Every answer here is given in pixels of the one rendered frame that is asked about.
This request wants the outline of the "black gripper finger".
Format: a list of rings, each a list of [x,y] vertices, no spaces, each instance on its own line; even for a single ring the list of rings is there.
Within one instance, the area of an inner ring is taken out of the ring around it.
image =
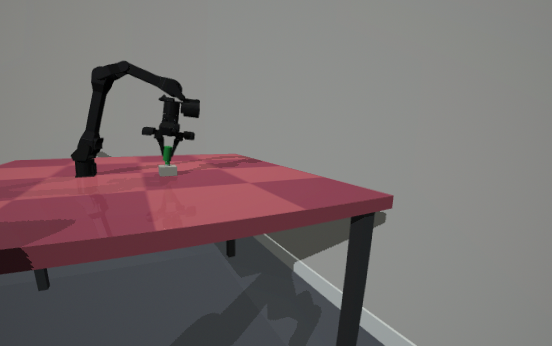
[[[182,142],[182,141],[183,141],[183,139],[182,139],[182,140],[174,139],[174,145],[173,145],[173,150],[172,150],[172,156],[173,156],[174,153],[175,153],[175,149],[176,149],[178,143],[179,143],[179,142]]]
[[[161,149],[161,152],[162,152],[162,156],[163,156],[163,148],[164,148],[164,137],[155,137],[154,138],[157,139],[159,145],[160,145],[160,149]]]

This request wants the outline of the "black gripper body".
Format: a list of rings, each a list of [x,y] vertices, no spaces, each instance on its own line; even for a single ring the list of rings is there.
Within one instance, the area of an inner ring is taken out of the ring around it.
[[[176,120],[176,123],[178,123],[178,120],[179,120],[179,116],[169,115],[169,114],[163,114],[162,118],[166,118],[167,122],[172,122],[172,120]],[[159,130],[156,130],[156,128],[144,127],[142,128],[142,135],[150,136],[152,134],[155,134],[155,137],[163,137],[163,135],[158,134],[158,131]],[[173,136],[175,136],[176,139],[178,140],[182,140],[184,138],[185,140],[194,141],[195,133],[184,131],[184,133],[181,133],[181,132],[179,132],[179,134],[174,133]]]

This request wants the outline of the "green cylinder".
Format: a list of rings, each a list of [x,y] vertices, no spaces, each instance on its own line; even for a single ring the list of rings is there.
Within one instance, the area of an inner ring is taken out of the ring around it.
[[[164,148],[163,148],[163,159],[162,160],[171,161],[172,149],[173,149],[173,147],[164,146]]]

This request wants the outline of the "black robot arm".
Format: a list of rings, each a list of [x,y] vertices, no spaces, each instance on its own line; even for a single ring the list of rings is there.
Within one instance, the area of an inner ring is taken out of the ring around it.
[[[181,103],[181,113],[185,116],[199,118],[200,115],[200,100],[189,99],[183,96],[182,85],[172,78],[165,78],[152,74],[139,67],[129,64],[122,60],[117,64],[110,64],[94,68],[92,71],[92,98],[86,124],[86,130],[82,134],[77,149],[71,155],[75,161],[76,176],[75,178],[95,177],[96,163],[92,158],[96,158],[97,153],[102,149],[103,138],[99,136],[102,114],[105,106],[106,96],[112,87],[114,80],[123,77],[125,74],[130,74],[133,77],[139,78],[142,81],[157,86],[163,92],[168,93],[174,98],[169,98],[165,94],[158,98],[164,101],[163,113],[179,116],[179,108]],[[164,119],[164,120],[163,120]],[[174,122],[175,121],[175,122]],[[179,134],[180,124],[176,120],[167,122],[166,118],[162,118],[159,125],[159,135],[173,136],[174,133]]]

